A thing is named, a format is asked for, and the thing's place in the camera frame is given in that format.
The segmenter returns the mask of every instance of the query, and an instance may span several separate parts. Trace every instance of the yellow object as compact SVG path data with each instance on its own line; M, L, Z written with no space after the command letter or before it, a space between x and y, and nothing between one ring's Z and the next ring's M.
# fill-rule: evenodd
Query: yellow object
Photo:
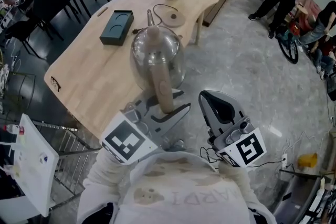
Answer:
M317 164L317 153L303 154L299 157L298 160L299 167L314 168L316 164Z

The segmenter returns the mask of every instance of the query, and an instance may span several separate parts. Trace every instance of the glass kettle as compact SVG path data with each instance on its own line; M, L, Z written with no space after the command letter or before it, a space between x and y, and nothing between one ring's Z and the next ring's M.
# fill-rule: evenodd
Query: glass kettle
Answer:
M147 17L148 27L131 46L131 69L138 86L155 90L162 112L168 114L174 110L172 88L181 85L186 73L183 45L169 28L154 24L150 9Z

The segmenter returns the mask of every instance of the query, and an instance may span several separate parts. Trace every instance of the kettle spout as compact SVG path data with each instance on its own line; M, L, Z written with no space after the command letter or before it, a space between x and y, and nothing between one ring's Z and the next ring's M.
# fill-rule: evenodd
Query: kettle spout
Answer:
M150 9L147 10L147 20L148 20L148 26L155 25L153 15Z

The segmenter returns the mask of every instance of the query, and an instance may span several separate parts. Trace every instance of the black cable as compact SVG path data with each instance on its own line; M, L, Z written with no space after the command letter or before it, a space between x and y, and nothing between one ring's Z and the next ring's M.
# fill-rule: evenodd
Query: black cable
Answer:
M165 4L156 4L154 7L153 7L153 13L160 19L160 22L156 25L160 25L162 23L162 18L156 13L155 11L155 7L157 6L165 6L165 7L169 7L169 8L172 8L174 10L176 10L177 12L179 11L177 8L174 8L172 6L169 6L169 5L165 5Z
M287 165L287 166L286 166L286 169L287 169L289 166L292 166L292 168L293 168L293 172L295 173L295 169L294 169L294 165L293 165L293 163Z
M203 156L202 156L202 149L205 150L205 153L206 153L206 160L207 160L209 163L216 163L216 162L218 162L218 161L222 161L222 160L223 160L223 158L222 158L220 155L218 155L217 152L216 152L212 147L210 147L210 148L205 148L205 147L203 147L203 146L199 149L199 152L200 152L199 154L200 154L200 157L201 157L201 158L203 158ZM209 150L214 151L215 155L216 155L219 159L215 159L215 158L210 157L210 156L209 156L209 153L208 153Z
M206 160L209 162L209 163L216 163L216 162L218 162L218 161L223 161L224 160L224 158L222 157L222 156L220 156L212 147L210 147L210 148L205 148L205 147L201 147L200 149L199 149L199 154L200 154L200 157L201 158L203 158L203 156L202 156L202 149L204 149L205 150L205 153L206 153ZM212 150L214 153L215 153L215 155L219 158L219 159L215 159L215 158L212 158L212 157L210 157L209 156L209 153L208 153L208 151L209 150ZM284 161L285 160L285 158L284 159L282 159L282 160L280 160L280 161L276 161L276 162L266 162L266 163L263 163L263 164L261 164L261 165L258 165L258 166L247 166L247 168L257 168L257 167L261 167L261 166L263 166L263 165L265 165L265 164L268 164L268 163L281 163L282 161Z
M159 14L156 13L155 11L155 8L157 6L165 6L165 7L168 7L168 8L172 8L174 10L176 10L177 12L179 11L177 8L174 8L172 6L169 6L169 5L165 5L165 4L156 4L154 7L153 7L153 13L160 19L160 22L158 24L155 24L155 25L160 25L162 23L162 18L159 16ZM138 32L140 32L143 28L140 28L140 29L134 29L132 31L133 34L137 34Z
M277 162L266 162L266 163L260 164L260 165L258 165L258 166L247 166L247 168L261 167L261 166L263 166L263 165L265 165L265 164L268 164L268 163L281 163L281 162L284 161L284 160L285 160L285 158L283 158L282 160L277 161Z

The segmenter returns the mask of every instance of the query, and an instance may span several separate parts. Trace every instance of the cable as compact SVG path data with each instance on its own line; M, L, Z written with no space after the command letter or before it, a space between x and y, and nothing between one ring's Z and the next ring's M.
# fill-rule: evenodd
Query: cable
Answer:
M202 149L205 150L207 159L204 158L204 157L202 156ZM215 159L215 158L212 158L211 156L209 156L209 153L208 153L209 150L214 151L215 155L216 155L219 159ZM200 154L200 157L203 158L203 159L206 159L209 163L216 163L216 162L218 162L218 161L222 161L222 160L223 160L223 157L220 156L220 155L218 155L217 152L216 152L212 147L210 147L210 148L205 148L205 147L202 146L202 147L199 149L199 152L200 152L200 153L199 153L199 154Z
M286 138L286 143L287 143L288 147L287 147L283 152L285 153L289 148L292 149L293 147L295 147L295 145L296 145L299 141L302 140L302 136L303 136L303 134L306 135L306 138L307 138L308 140L314 139L314 141L315 141L317 144L319 144L319 142L315 139L315 136L311 136L311 137L309 137L309 136L306 134L306 131L303 131L303 132L301 133L299 139L297 139L297 140L295 141L295 143L293 143L292 146L290 145L290 144L291 144L291 143L290 143L290 138L289 138L289 137ZM321 147L322 147L323 140L324 140L324 136L323 136L322 139L321 139L319 150L320 150Z
M6 46L5 46L5 49L7 49L7 47L8 47L8 44L9 43L11 43L12 42L12 39L10 39L10 42L8 42L7 44L6 44ZM11 64L11 70L12 70L12 72L18 72L19 71L19 69L20 69L20 67L21 67L21 59L19 59L17 62L15 62L16 61L16 58L20 55L19 53L17 54L17 55L13 55L13 53L14 53L14 51L15 51L15 48L16 48L16 41L17 41L17 39L15 39L15 41L14 41L14 48L13 48L13 50L12 50L12 52L10 53L10 56L11 56L11 58L12 58L12 64Z
M204 158L203 156L202 156L202 149L203 150L205 150L205 153L206 153L206 158ZM218 157L218 159L215 159L215 158L212 158L211 156L209 156L209 153L208 153L208 151L209 150L212 150L214 153L215 153L215 155ZM200 149L199 149L199 154L200 154L200 157L201 158L203 158L203 159L206 159L209 163L216 163L216 162L218 162L218 161L223 161L224 160L224 158L222 157L222 156L220 156L212 147L210 147L210 148L205 148L205 147L201 147ZM282 160L280 160L280 161L276 161L276 162L266 162L266 163L263 163L263 164L261 164L261 165L258 165L258 166L247 166L247 168L256 168L256 167L261 167L261 166L263 166L263 165L265 165L265 164L268 164L268 163L281 163L282 161L284 161L285 159L282 159Z
M155 11L155 8L157 7L157 6L165 6L165 7L168 7L168 8L172 8L172 9L174 9L175 11L179 11L177 8L174 8L174 7L172 7L172 6L169 6L169 5L165 5L165 4L156 4L154 7L153 7L153 13L160 19L160 22L158 23L158 24L155 24L155 25L160 25L161 23L162 23L162 18L160 17L160 15L159 14L157 14L156 13L156 11ZM137 34L137 33L139 33L141 30L142 30L143 28L139 28L139 29L134 29L133 31L132 31L132 33L133 34Z
M287 165L287 166L286 166L286 169L287 169L289 166L291 166L291 167L293 168L293 172L295 173L295 169L294 169L294 165L293 165L293 163Z
M261 167L261 166L263 166L263 165L265 165L265 164L268 164L268 163L281 163L281 162L284 161L284 160L285 160L285 158L283 158L283 159L280 160L280 161L276 161L276 162L266 162L266 163L260 164L260 165L258 165L258 166L247 166L247 168L257 168L257 167Z
M157 25L160 25L161 23L162 23L162 18L156 13L156 11L155 11L155 7L157 7L157 6L165 6L165 7L169 7L169 8L172 8L172 9L174 9L175 11L179 11L177 8L174 8L174 7L172 7L172 6L169 6L169 5L165 5L165 4L156 4L154 7L153 7L153 13L160 19L160 22L157 24Z

